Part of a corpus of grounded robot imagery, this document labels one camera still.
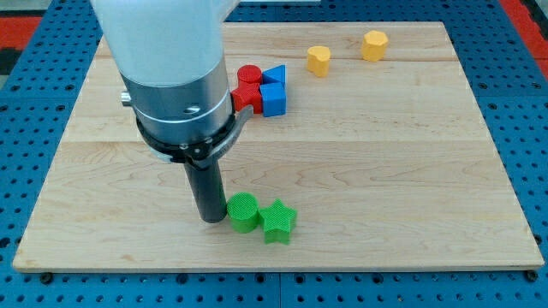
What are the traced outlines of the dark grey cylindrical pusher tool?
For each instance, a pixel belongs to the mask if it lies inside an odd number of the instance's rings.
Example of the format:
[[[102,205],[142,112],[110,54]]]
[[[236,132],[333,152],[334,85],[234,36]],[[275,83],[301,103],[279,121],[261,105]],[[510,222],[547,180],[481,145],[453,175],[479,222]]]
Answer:
[[[218,162],[204,169],[184,165],[200,218],[204,222],[221,222],[227,215],[226,198]]]

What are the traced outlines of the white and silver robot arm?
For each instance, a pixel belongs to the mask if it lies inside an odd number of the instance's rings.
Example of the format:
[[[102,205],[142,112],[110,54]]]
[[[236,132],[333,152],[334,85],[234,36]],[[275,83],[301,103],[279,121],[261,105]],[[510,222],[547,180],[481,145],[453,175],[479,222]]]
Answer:
[[[238,0],[92,0],[144,141],[184,165],[200,217],[227,213],[219,159],[253,108],[236,111],[224,60],[223,22]]]

